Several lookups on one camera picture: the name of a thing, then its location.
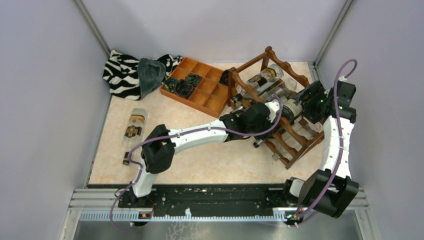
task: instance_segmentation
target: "metal pole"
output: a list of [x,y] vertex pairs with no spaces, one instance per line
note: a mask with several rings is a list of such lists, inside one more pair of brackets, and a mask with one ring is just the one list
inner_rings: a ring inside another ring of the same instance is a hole
[[355,210],[356,220],[364,240],[380,240],[380,233],[376,227],[370,209]]
[[313,62],[308,61],[307,66],[309,67],[310,76],[312,77],[312,82],[319,81],[320,77],[318,76],[317,69]]
[[89,11],[86,8],[86,5],[83,3],[82,0],[72,0],[72,2],[75,4],[76,8],[79,10],[79,13],[81,13],[82,18],[84,19],[91,33],[94,35],[95,39],[97,40],[97,43],[100,45],[104,54],[106,55],[107,58],[109,58],[111,54],[111,49],[109,48],[108,44],[106,43],[99,29],[97,28],[92,16],[90,15]]
[[324,45],[322,46],[321,50],[318,53],[318,56],[316,57],[316,60],[314,61],[315,69],[318,70],[318,68],[320,67],[320,64],[323,61],[324,56],[328,52],[330,45],[333,43],[333,40],[334,40],[337,32],[340,29],[340,26],[342,25],[347,14],[349,13],[349,10],[352,9],[352,6],[355,4],[355,2],[356,2],[356,0],[346,0],[346,2],[344,3],[344,6],[341,9],[341,12],[337,17],[337,20],[335,21],[334,25],[332,26],[331,31],[328,34],[328,36],[327,36],[327,38],[324,42]]

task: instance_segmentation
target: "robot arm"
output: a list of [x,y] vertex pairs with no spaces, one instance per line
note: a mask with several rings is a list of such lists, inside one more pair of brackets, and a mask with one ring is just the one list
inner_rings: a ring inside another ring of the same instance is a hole
[[[331,179],[331,174],[337,161],[340,137],[335,119],[335,109],[332,104],[333,89],[326,94],[323,86],[316,81],[301,92],[291,97],[283,105],[282,112],[286,118],[292,120],[302,115],[310,122],[317,123],[325,120],[324,125],[324,152],[322,163],[311,177],[306,181],[290,179],[285,183],[281,197],[293,206],[308,207],[319,198],[320,192]],[[356,121],[356,110],[349,107],[356,88],[353,84],[340,82],[337,88],[337,101],[340,108],[340,122],[343,133],[343,155],[341,164],[331,184],[336,191],[327,189],[318,204],[313,208],[334,218],[338,218],[350,202],[355,198],[359,190],[358,183],[351,180],[349,171],[349,139]],[[232,112],[221,116],[219,119],[200,126],[187,129],[168,130],[164,124],[158,125],[147,137],[147,140],[173,136],[164,140],[156,140],[142,147],[142,174],[141,178],[132,186],[136,198],[147,196],[159,173],[166,171],[172,163],[173,156],[189,148],[209,143],[224,143],[233,140],[241,140],[242,136],[231,133],[259,133],[269,129],[277,113],[280,104],[273,100],[267,103],[255,103],[246,111],[238,114]],[[272,131],[256,136],[256,139],[266,140],[272,135]]]
[[225,130],[239,133],[257,133],[266,130],[274,122],[279,109],[279,103],[273,100],[267,103],[256,103],[238,116],[235,113],[229,113],[213,122],[199,126],[168,130],[165,125],[158,125],[146,138],[147,140],[162,136],[178,136],[154,141],[142,147],[143,169],[140,179],[132,187],[134,195],[140,198],[150,194],[156,177],[171,166],[174,155],[204,144],[243,139],[243,136]]

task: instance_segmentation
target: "clear bottle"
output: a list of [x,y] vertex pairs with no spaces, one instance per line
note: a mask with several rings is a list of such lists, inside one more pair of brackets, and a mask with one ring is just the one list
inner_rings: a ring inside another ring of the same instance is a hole
[[296,93],[297,86],[298,82],[295,81],[293,78],[289,77],[277,86],[267,89],[259,97],[265,100],[266,102],[269,102],[272,100],[272,95],[276,94],[280,98],[281,103],[283,104],[287,101],[288,97]]
[[[274,85],[276,81],[281,79],[283,76],[283,69],[274,63],[247,80],[246,83],[252,86],[252,88],[256,91],[256,94],[261,95],[266,89]],[[231,101],[235,104],[243,98],[248,98],[249,96],[249,93],[242,91],[232,97]]]
[[143,140],[143,133],[145,132],[148,113],[144,108],[134,108],[131,116],[129,117],[125,134],[123,136],[122,145],[125,147],[125,154],[123,156],[123,165],[129,165],[128,153],[137,144]]

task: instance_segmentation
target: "zebra print cloth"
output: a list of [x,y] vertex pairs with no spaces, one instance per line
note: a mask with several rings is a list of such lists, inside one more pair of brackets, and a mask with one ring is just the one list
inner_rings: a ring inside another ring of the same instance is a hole
[[[162,81],[170,76],[182,60],[182,56],[173,57],[170,54],[156,59],[156,61],[165,65],[165,77]],[[110,94],[130,100],[141,99],[140,80],[137,73],[139,61],[139,59],[115,49],[110,52],[110,57],[103,71],[103,79],[109,83]]]

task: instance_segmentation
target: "striped cloth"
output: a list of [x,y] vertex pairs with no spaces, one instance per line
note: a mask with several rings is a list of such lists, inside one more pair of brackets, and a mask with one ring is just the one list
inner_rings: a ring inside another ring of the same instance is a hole
[[139,60],[113,49],[107,60],[103,79],[109,83],[110,94],[131,100],[140,100],[140,80],[137,73]]

